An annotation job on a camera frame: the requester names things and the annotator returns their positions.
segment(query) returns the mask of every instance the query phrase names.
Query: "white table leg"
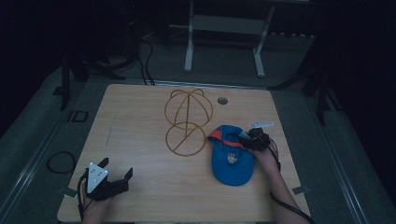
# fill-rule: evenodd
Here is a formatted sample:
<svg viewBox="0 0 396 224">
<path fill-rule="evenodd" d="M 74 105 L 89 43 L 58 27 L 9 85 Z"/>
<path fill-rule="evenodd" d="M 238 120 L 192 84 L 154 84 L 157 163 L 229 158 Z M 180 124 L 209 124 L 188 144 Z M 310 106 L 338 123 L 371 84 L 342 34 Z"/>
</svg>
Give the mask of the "white table leg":
<svg viewBox="0 0 396 224">
<path fill-rule="evenodd" d="M 187 46 L 186 62 L 184 63 L 184 71 L 190 72 L 192 68 L 192 54 L 194 45 L 192 44 L 192 32 L 193 32 L 193 12 L 194 1 L 190 1 L 190 18 L 189 18 L 189 44 Z"/>
<path fill-rule="evenodd" d="M 262 45 L 264 43 L 265 37 L 267 36 L 268 28 L 270 26 L 271 19 L 274 15 L 274 10 L 275 10 L 275 7 L 270 8 L 267 20 L 265 21 L 264 25 L 262 26 L 262 34 L 260 37 L 259 45 L 256 48 L 253 48 L 254 62 L 256 63 L 258 77 L 265 76 L 264 68 L 262 66 L 262 56 L 260 55 L 260 53 L 262 52 Z"/>
</svg>

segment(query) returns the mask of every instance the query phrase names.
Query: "wooden table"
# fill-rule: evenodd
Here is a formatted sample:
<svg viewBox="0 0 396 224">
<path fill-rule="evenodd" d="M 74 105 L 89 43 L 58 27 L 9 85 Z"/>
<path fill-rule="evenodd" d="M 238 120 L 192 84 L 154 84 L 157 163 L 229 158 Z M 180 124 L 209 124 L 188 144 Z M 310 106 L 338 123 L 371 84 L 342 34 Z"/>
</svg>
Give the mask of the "wooden table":
<svg viewBox="0 0 396 224">
<path fill-rule="evenodd" d="M 108 180 L 122 179 L 134 167 L 129 181 L 130 190 L 114 198 L 106 216 L 112 222 L 239 222 L 273 220 L 271 199 L 266 176 L 256 164 L 253 177 L 242 187 L 221 184 L 212 174 L 210 158 L 212 145 L 205 143 L 196 155 L 178 156 L 166 145 L 166 133 L 172 127 L 165 117 L 165 105 L 174 90 L 193 91 L 196 88 L 165 86 L 110 85 L 106 90 L 87 142 L 78 160 L 69 188 L 76 189 L 78 179 L 92 161 L 98 163 L 109 157 L 106 169 Z M 269 91 L 201 88 L 209 102 L 202 98 L 200 106 L 190 100 L 189 121 L 205 122 L 202 127 L 209 135 L 222 124 L 248 130 L 256 120 L 272 121 L 273 127 L 264 131 L 276 141 L 282 175 L 291 189 L 300 187 L 289 147 Z M 220 97 L 227 105 L 218 103 Z M 167 105 L 169 118 L 176 114 L 182 98 L 173 98 Z M 177 120 L 186 120 L 182 106 Z M 171 147 L 183 139 L 184 131 L 172 129 L 168 135 Z M 177 152 L 198 149 L 205 137 L 193 133 Z M 293 197 L 309 214 L 303 194 Z M 58 218 L 62 222 L 79 221 L 78 200 L 67 196 L 61 204 Z"/>
</svg>

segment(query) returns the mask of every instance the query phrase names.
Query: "baseball cap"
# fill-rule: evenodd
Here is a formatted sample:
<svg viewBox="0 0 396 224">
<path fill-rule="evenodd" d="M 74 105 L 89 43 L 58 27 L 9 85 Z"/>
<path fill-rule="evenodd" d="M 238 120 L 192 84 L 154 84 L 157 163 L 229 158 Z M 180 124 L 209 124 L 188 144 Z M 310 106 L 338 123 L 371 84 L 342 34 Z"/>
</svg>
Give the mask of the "baseball cap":
<svg viewBox="0 0 396 224">
<path fill-rule="evenodd" d="M 238 140 L 242 131 L 239 127 L 221 125 L 207 137 L 213 143 L 213 175 L 225 185 L 242 186 L 253 175 L 254 156 Z"/>
</svg>

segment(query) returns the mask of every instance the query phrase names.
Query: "wire hat stand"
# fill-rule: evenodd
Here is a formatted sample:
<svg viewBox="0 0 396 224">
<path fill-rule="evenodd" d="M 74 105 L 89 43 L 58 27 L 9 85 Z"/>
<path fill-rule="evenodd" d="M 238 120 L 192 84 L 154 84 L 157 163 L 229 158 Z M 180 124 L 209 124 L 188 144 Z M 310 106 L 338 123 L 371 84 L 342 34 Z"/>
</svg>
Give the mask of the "wire hat stand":
<svg viewBox="0 0 396 224">
<path fill-rule="evenodd" d="M 189 157 L 198 154 L 205 147 L 206 134 L 203 127 L 212 119 L 213 105 L 201 89 L 172 91 L 164 114 L 172 125 L 165 136 L 166 145 L 171 152 Z"/>
</svg>

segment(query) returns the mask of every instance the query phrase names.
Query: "gold wire frame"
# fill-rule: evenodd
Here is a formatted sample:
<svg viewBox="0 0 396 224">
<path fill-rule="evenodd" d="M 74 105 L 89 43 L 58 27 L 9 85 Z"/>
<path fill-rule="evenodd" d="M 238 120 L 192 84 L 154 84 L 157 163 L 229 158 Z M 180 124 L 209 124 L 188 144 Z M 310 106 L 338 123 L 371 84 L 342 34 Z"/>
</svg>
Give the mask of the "gold wire frame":
<svg viewBox="0 0 396 224">
<path fill-rule="evenodd" d="M 166 113 L 166 109 L 169 105 L 169 103 L 172 101 L 172 99 L 174 99 L 176 96 L 179 96 L 181 94 L 185 94 L 186 96 L 183 98 L 183 100 L 181 101 L 181 103 L 179 104 L 178 108 L 177 108 L 177 112 L 175 114 L 175 118 L 173 120 L 169 119 L 168 114 Z M 210 105 L 210 114 L 208 113 L 207 109 L 205 108 L 204 104 L 197 98 L 197 96 L 201 96 L 202 98 L 206 99 L 209 102 Z M 191 122 L 190 121 L 190 103 L 191 103 L 191 97 L 192 99 L 194 99 L 200 106 L 201 108 L 205 111 L 205 115 L 206 115 L 206 121 L 203 124 L 197 124 L 195 122 Z M 177 118 L 179 116 L 179 112 L 181 107 L 186 103 L 187 101 L 187 114 L 186 114 L 186 120 L 185 121 L 181 121 L 181 122 L 177 122 Z M 168 132 L 166 132 L 166 136 L 165 136 L 165 141 L 166 141 L 166 145 L 168 146 L 168 148 L 175 154 L 177 154 L 178 156 L 183 156 L 183 157 L 189 157 L 189 156 L 193 156 L 196 155 L 197 153 L 199 153 L 204 147 L 205 147 L 205 143 L 206 143 L 206 134 L 205 132 L 202 130 L 202 127 L 204 127 L 211 119 L 213 116 L 213 105 L 210 103 L 210 101 L 205 97 L 204 92 L 201 89 L 195 89 L 193 91 L 182 91 L 182 90 L 175 90 L 171 92 L 171 96 L 170 99 L 166 102 L 165 108 L 164 108 L 164 114 L 166 119 L 168 120 L 168 122 L 172 125 Z M 179 142 L 179 144 L 175 147 L 172 148 L 169 145 L 168 142 L 168 136 L 169 133 L 171 132 L 171 130 L 173 130 L 174 128 L 178 128 L 180 130 L 184 130 L 185 134 L 184 134 L 184 138 Z M 180 153 L 177 152 L 178 148 L 181 146 L 181 144 L 184 143 L 184 141 L 186 141 L 187 138 L 189 138 L 189 136 L 197 131 L 200 130 L 201 133 L 204 136 L 204 142 L 201 145 L 201 147 L 196 150 L 193 153 L 190 154 L 185 154 L 185 153 Z"/>
</svg>

